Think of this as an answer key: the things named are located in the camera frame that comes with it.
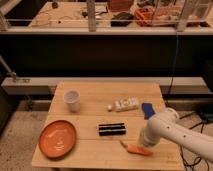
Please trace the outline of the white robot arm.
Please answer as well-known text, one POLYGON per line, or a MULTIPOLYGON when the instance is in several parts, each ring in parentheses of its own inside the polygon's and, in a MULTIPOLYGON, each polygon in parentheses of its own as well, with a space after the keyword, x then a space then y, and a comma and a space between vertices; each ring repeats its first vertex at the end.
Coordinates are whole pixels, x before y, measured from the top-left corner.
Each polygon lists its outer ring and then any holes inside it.
POLYGON ((141 129, 138 144, 153 147, 165 138, 213 163, 213 137, 180 126, 178 120, 179 114, 172 108, 154 114, 141 129))

